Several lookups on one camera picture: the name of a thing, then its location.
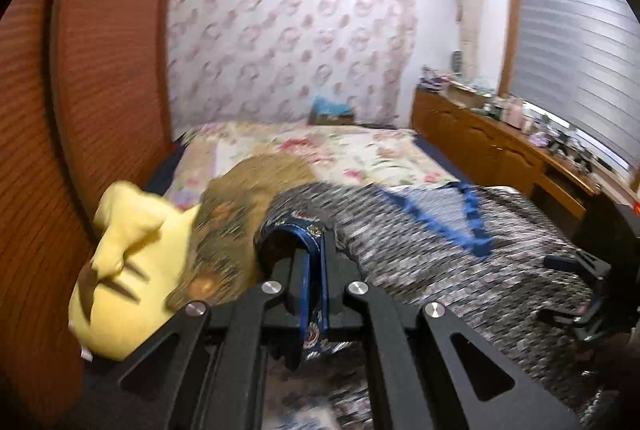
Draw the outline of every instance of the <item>bottle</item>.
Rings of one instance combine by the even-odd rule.
[[[522,121],[522,133],[529,135],[533,130],[534,119],[529,114],[524,114],[524,120]]]
[[[509,103],[509,110],[506,114],[505,123],[510,124],[518,130],[522,127],[524,120],[524,110],[522,109],[524,101],[522,98],[513,97]]]

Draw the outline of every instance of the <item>window blind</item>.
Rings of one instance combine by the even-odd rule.
[[[640,24],[625,0],[520,0],[511,93],[640,160]]]

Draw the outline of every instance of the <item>gray patterned blanket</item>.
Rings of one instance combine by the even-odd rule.
[[[454,190],[412,189],[411,198],[439,219],[465,229]],[[546,255],[575,247],[519,193],[475,188],[489,258],[473,254],[425,228],[377,187],[315,183],[292,188],[271,203],[265,222],[289,209],[322,211],[337,227],[366,280],[399,301],[438,299],[540,381],[595,428],[616,393],[605,391],[574,360],[568,333],[536,320],[543,305],[576,309],[590,298],[580,279],[543,268]],[[373,428],[364,353],[358,345],[332,347],[295,372],[269,364],[263,428]]]

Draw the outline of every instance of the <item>cabinet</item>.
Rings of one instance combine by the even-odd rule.
[[[500,149],[495,184],[510,186],[525,195],[530,195],[541,165],[542,161],[532,157],[526,149],[506,143]]]
[[[412,126],[474,184],[515,188],[567,236],[599,192],[588,177],[530,145],[518,130],[459,108],[441,95],[416,90]]]
[[[500,140],[494,128],[470,119],[461,143],[464,155],[460,168],[465,169],[465,175],[475,184],[492,186],[497,180],[496,171],[502,151]]]

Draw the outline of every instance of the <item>stuffed animal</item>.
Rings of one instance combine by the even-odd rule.
[[[123,360],[172,316],[165,298],[183,271],[199,207],[182,212],[123,181],[104,192],[94,217],[103,235],[69,302],[84,347]]]

